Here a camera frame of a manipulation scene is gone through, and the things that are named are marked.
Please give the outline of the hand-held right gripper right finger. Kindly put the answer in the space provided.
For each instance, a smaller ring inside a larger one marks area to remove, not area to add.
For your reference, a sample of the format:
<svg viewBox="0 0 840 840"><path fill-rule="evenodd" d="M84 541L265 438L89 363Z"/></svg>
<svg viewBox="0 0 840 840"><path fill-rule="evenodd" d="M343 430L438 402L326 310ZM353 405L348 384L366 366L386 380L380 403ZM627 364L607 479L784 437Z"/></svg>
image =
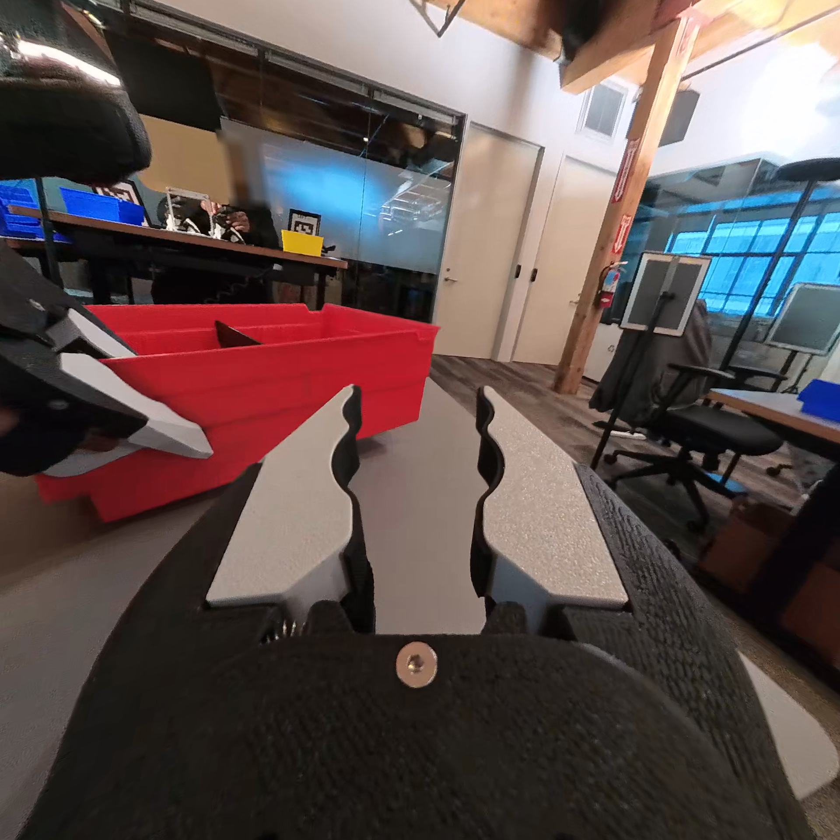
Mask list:
<svg viewBox="0 0 840 840"><path fill-rule="evenodd" d="M476 394L478 471L471 580L488 607L522 608L544 634L564 607L620 612L629 596L581 468L491 386Z"/></svg>

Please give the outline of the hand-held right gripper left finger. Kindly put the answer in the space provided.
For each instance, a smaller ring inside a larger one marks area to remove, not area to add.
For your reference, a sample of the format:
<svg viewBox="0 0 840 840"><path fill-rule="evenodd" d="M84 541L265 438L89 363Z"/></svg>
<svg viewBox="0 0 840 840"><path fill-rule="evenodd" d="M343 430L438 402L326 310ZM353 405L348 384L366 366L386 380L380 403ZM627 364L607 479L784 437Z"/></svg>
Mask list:
<svg viewBox="0 0 840 840"><path fill-rule="evenodd" d="M317 602L336 602L355 632L375 631L374 576L350 488L361 426L361 388L347 385L262 458L209 606L278 606L301 627Z"/></svg>

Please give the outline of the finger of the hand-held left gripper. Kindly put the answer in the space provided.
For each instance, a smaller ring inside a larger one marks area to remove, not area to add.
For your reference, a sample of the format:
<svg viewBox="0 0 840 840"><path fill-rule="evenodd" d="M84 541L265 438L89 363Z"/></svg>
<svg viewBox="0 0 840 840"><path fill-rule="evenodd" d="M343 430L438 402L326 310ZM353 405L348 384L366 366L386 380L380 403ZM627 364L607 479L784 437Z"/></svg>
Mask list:
<svg viewBox="0 0 840 840"><path fill-rule="evenodd" d="M41 474L54 478L82 476L132 454L134 454L134 445L128 442L109 451L81 450L48 467Z"/></svg>
<svg viewBox="0 0 840 840"><path fill-rule="evenodd" d="M122 415L141 415L143 425L133 431L118 431L113 420L97 435L117 441L101 451L79 446L68 459L120 459L142 449L157 450L189 459L208 459L213 449L204 431L170 407L143 395L129 385L105 361L131 360L139 355L104 327L78 310L69 309L64 318L49 327L49 341L58 354L59 368L76 384Z"/></svg>

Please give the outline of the red bin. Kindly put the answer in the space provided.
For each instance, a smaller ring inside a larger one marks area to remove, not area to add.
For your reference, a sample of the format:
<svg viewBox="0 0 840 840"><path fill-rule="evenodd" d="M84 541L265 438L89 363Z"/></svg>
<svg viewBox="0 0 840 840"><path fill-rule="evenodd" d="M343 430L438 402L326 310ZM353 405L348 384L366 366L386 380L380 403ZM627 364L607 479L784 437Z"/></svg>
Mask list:
<svg viewBox="0 0 840 840"><path fill-rule="evenodd" d="M42 501L91 501L115 522L235 480L347 385L358 438L415 422L436 325L331 304L94 306L136 353L105 365L200 426L213 455L142 449L73 477L37 476Z"/></svg>

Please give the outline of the brown top table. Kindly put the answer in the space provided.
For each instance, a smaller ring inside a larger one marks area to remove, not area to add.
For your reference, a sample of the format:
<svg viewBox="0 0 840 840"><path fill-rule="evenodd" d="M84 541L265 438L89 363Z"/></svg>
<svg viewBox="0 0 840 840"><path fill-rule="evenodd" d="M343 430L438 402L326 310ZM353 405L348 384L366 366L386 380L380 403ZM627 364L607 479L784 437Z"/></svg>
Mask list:
<svg viewBox="0 0 840 840"><path fill-rule="evenodd" d="M786 443L833 463L749 586L751 614L762 624L776 625L814 565L838 539L839 426L804 413L794 395L719 388L710 392L710 398L756 419Z"/></svg>
<svg viewBox="0 0 840 840"><path fill-rule="evenodd" d="M240 245L195 234L135 226L48 211L52 232L58 234L57 258L85 260L96 303L110 303L120 278L130 302L131 280L152 280L168 270L192 270L203 277L258 280L271 290L275 282L291 282L289 266L302 266L303 286L317 289L316 309L324 304L328 277L348 268L342 259L301 255L272 248Z"/></svg>

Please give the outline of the clear acrylic stand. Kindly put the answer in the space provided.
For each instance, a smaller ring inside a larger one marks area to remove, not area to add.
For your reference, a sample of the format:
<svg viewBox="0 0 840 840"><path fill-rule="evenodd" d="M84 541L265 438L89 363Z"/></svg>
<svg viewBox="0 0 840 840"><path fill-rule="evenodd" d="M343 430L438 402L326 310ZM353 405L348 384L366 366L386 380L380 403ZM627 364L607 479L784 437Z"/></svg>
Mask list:
<svg viewBox="0 0 840 840"><path fill-rule="evenodd" d="M212 218L206 194L168 186L164 192L163 225L171 232L210 235Z"/></svg>

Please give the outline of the grey jacket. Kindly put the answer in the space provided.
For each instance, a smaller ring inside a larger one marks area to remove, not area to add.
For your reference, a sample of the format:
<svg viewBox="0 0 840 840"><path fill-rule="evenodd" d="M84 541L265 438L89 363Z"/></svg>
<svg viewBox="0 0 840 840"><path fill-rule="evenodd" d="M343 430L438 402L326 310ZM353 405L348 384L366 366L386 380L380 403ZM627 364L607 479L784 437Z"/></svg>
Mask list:
<svg viewBox="0 0 840 840"><path fill-rule="evenodd" d="M589 408L611 413L621 394L626 400L618 420L631 427L642 427L654 415L678 377L673 364L707 368L711 361L711 327L707 304L698 299L679 337L656 333L641 354L634 378L627 384L630 359L643 333L624 330L611 363L595 388Z"/></svg>

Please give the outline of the white recycling bin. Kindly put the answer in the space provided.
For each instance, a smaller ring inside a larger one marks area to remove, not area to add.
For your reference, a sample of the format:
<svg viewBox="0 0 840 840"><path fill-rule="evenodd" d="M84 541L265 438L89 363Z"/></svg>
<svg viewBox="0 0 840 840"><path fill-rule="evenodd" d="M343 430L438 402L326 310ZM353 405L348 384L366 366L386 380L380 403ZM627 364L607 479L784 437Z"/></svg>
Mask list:
<svg viewBox="0 0 840 840"><path fill-rule="evenodd" d="M598 383L613 360L623 331L614 323L598 323L590 352L584 364L583 378Z"/></svg>

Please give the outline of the black office chair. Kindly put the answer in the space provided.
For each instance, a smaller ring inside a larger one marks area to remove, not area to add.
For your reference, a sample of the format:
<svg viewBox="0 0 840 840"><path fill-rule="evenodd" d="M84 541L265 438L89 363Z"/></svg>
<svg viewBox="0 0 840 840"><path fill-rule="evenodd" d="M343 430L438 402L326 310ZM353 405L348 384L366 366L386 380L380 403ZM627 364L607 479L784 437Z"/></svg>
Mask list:
<svg viewBox="0 0 840 840"><path fill-rule="evenodd" d="M627 384L634 378L641 354L646 351L654 337L653 334L649 344L643 349L645 332L642 333L644 336L638 341L629 361ZM717 477L720 458L730 455L729 466L733 468L744 456L762 457L773 454L781 448L783 442L777 434L747 416L704 403L712 388L729 386L733 381L733 375L729 372L712 368L709 364L707 368L673 364L673 369L679 373L678 377L659 404L656 413L642 427L626 424L635 431L645 433L655 442L666 445L669 448L667 454L618 448L603 454L601 461L613 465L618 459L627 458L642 465L612 476L606 484L613 490L622 481L655 476L664 476L666 484L671 487L683 487L696 511L694 521L688 522L688 528L693 532L703 533L709 525L710 513L700 494L700 488L730 500L737 496L728 486L729 472L723 477ZM621 394L614 409L607 415L611 415L615 410L619 415L626 396L626 393ZM670 449L672 445L677 447L676 451Z"/></svg>

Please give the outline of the cardboard box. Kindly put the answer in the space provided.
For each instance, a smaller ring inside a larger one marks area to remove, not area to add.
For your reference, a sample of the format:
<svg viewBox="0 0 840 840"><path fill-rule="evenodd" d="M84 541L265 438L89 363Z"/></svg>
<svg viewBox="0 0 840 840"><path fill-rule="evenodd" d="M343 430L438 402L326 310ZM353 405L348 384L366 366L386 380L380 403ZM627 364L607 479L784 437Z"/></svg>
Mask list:
<svg viewBox="0 0 840 840"><path fill-rule="evenodd" d="M740 497L701 551L699 569L738 595L763 569L795 517L782 507ZM839 663L839 547L835 539L794 593L780 618L783 630L830 666Z"/></svg>

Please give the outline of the white door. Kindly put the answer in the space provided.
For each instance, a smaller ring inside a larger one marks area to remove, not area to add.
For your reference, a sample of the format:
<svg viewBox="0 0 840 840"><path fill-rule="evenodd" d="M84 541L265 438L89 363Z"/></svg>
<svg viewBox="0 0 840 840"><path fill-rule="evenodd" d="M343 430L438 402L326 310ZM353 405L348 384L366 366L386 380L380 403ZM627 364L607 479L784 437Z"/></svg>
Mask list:
<svg viewBox="0 0 840 840"><path fill-rule="evenodd" d="M557 365L601 231L615 174L566 155L555 180L512 360Z"/></svg>
<svg viewBox="0 0 840 840"><path fill-rule="evenodd" d="M537 144L469 124L435 299L436 356L498 352L542 157Z"/></svg>

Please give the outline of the large paned window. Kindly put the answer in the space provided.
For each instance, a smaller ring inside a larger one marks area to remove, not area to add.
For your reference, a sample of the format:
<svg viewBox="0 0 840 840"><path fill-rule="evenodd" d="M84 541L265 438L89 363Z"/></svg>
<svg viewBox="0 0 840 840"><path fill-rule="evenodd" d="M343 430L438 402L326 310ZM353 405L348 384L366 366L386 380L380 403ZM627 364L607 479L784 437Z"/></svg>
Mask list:
<svg viewBox="0 0 840 840"><path fill-rule="evenodd" d="M795 284L838 285L838 190L818 186L797 211L800 198L795 190L689 206L665 252L710 257L700 290L710 312L746 314L770 273L754 314L772 317Z"/></svg>

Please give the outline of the red sign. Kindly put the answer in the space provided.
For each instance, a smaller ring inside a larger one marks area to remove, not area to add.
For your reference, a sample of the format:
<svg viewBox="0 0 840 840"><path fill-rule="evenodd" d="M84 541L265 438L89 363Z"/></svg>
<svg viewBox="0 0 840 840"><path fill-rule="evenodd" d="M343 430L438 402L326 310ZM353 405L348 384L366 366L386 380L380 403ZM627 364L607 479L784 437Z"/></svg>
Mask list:
<svg viewBox="0 0 840 840"><path fill-rule="evenodd" d="M624 199L629 182L631 181L639 156L641 139L631 139L626 142L623 159L611 194L611 203L621 203Z"/></svg>

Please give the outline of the black wall screen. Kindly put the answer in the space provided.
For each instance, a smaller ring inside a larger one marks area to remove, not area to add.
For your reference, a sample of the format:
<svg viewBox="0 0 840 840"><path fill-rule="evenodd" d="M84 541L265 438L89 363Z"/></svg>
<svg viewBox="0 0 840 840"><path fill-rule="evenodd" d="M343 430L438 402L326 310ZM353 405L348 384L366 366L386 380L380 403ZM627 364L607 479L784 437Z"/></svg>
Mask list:
<svg viewBox="0 0 840 840"><path fill-rule="evenodd" d="M198 130L220 129L223 110L205 59L110 30L106 40L139 114Z"/></svg>

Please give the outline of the wall vent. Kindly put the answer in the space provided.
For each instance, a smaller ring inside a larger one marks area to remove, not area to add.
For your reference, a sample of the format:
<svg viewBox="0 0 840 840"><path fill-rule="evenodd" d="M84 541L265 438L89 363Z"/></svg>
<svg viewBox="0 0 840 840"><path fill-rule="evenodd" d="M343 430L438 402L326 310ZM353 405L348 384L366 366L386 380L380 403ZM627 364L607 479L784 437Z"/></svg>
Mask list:
<svg viewBox="0 0 840 840"><path fill-rule="evenodd" d="M600 82L584 95L576 132L611 142L616 136L629 89L611 80Z"/></svg>

